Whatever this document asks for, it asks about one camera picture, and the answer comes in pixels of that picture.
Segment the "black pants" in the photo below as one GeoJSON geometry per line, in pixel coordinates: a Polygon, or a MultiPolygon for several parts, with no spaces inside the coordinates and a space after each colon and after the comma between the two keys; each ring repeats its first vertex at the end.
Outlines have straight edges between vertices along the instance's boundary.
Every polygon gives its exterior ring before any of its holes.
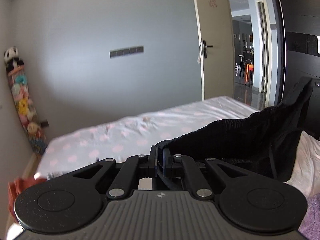
{"type": "Polygon", "coordinates": [[[279,104],[244,119],[211,122],[160,142],[159,149],[190,156],[198,163],[215,158],[286,182],[293,172],[312,91],[312,79],[302,77],[279,104]]]}

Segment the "black sliding wardrobe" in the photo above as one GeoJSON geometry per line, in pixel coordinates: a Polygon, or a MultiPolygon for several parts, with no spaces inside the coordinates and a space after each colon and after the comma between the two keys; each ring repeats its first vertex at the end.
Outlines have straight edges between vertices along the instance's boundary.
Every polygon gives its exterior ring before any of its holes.
{"type": "Polygon", "coordinates": [[[279,0],[285,35],[283,96],[301,78],[312,79],[304,131],[319,139],[319,0],[279,0]]]}

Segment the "beige door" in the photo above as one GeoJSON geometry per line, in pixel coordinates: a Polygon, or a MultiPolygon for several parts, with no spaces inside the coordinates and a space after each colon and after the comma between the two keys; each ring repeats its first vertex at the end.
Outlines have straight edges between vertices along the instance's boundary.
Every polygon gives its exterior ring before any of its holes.
{"type": "Polygon", "coordinates": [[[202,100],[234,93],[234,37],[229,0],[194,0],[202,100]]]}

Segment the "wall switch panel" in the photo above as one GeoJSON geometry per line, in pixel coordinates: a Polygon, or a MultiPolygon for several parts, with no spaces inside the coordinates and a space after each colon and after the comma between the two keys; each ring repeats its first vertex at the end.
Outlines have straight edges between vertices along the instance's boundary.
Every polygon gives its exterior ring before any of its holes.
{"type": "Polygon", "coordinates": [[[112,59],[114,57],[128,56],[128,55],[133,55],[133,54],[138,54],[138,53],[144,53],[143,46],[111,50],[109,52],[109,55],[110,55],[110,58],[112,59]]]}

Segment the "purple fuzzy blanket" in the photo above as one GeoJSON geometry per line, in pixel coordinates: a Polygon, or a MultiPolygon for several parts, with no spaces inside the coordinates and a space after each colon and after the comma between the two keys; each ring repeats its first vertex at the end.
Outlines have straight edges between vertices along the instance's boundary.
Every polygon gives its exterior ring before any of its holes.
{"type": "Polygon", "coordinates": [[[308,199],[308,210],[298,230],[307,239],[320,239],[320,196],[308,199]]]}

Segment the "plush toy tube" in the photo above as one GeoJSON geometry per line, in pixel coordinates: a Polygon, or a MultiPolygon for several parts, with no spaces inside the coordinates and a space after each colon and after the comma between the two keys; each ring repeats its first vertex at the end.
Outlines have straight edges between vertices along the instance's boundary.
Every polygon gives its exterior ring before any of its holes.
{"type": "Polygon", "coordinates": [[[29,93],[29,83],[24,71],[24,61],[16,46],[4,52],[4,64],[9,87],[23,130],[34,153],[43,155],[47,141],[34,102],[29,93]]]}

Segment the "polka dot bed sheet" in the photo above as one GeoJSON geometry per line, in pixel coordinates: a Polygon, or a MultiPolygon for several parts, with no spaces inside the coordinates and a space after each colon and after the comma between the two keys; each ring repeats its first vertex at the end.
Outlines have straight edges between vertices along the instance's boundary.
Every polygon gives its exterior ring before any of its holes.
{"type": "MultiPolygon", "coordinates": [[[[243,119],[259,110],[228,96],[172,107],[159,112],[79,129],[53,139],[34,178],[53,178],[113,158],[123,163],[133,155],[149,155],[151,146],[196,131],[222,119],[243,119]]],[[[319,141],[302,132],[292,175],[284,181],[306,198],[319,193],[319,141]]]]}

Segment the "orange cloth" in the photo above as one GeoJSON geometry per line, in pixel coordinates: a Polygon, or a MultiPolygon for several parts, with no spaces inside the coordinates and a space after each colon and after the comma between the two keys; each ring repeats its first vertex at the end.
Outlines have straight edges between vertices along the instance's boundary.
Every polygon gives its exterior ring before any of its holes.
{"type": "Polygon", "coordinates": [[[16,178],[13,182],[8,183],[8,210],[14,219],[15,223],[18,223],[17,217],[14,211],[14,203],[17,197],[27,188],[37,185],[39,183],[43,183],[47,181],[47,178],[37,178],[34,177],[29,178],[16,178]]]}

